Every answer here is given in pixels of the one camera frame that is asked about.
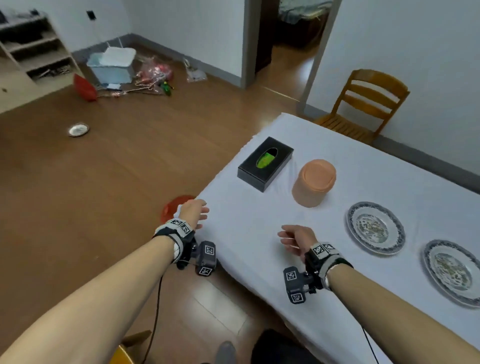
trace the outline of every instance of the white tablecloth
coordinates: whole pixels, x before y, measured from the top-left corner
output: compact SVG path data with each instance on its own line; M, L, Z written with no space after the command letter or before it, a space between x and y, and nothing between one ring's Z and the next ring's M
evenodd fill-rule
M294 148L293 157L261 193L237 178L237 168L266 137ZM314 208L290 193L300 168L316 158L337 170L337 180ZM332 292L288 300L282 271L300 260L288 254L276 233L282 224L310 226L320 241L334 243L355 269L427 313L480 349L480 311L442 295L422 269L420 252L432 239L456 242L480 256L480 196L343 135L282 114L252 138L199 195L210 214L197 239L217 245L224 268L273 306L322 353L337 363L374 363L360 325ZM390 257L373 256L349 236L348 208L372 201L402 222L406 245ZM388 358L372 343L380 363Z

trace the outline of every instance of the chair seat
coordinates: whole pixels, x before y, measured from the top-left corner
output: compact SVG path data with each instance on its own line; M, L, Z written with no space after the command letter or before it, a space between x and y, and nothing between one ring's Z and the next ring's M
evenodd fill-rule
M334 132L348 136L349 138L358 140L365 144L372 144L374 139L373 132L348 121L343 116L328 114L315 121L315 124L324 128L333 130Z

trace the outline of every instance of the lid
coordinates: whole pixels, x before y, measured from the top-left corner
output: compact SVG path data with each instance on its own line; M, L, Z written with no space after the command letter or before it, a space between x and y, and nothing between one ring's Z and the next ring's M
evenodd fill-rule
M137 51L133 48L108 47L99 63L108 67L130 67Z
M324 159L314 159L300 171L302 179L314 191L329 191L336 180L335 167Z

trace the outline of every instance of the white lid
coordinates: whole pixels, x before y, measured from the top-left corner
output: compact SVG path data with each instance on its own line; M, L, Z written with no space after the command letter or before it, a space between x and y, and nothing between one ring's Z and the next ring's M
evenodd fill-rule
M98 62L102 66L130 67L137 51L133 48L108 47Z

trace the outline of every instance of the plate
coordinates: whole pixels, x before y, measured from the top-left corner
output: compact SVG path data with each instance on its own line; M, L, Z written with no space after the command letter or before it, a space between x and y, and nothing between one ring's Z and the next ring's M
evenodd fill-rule
M74 137L75 136L82 136L86 132L88 132L89 129L90 128L86 124L82 124L82 123L75 124L75 125L72 125L70 128L68 128L68 135L69 136L74 136Z
M405 231L387 208L373 202L357 202L347 212L352 235L365 248L382 255L398 253L405 245Z
M448 240L432 240L422 257L433 280L450 297L480 307L480 261L471 252Z

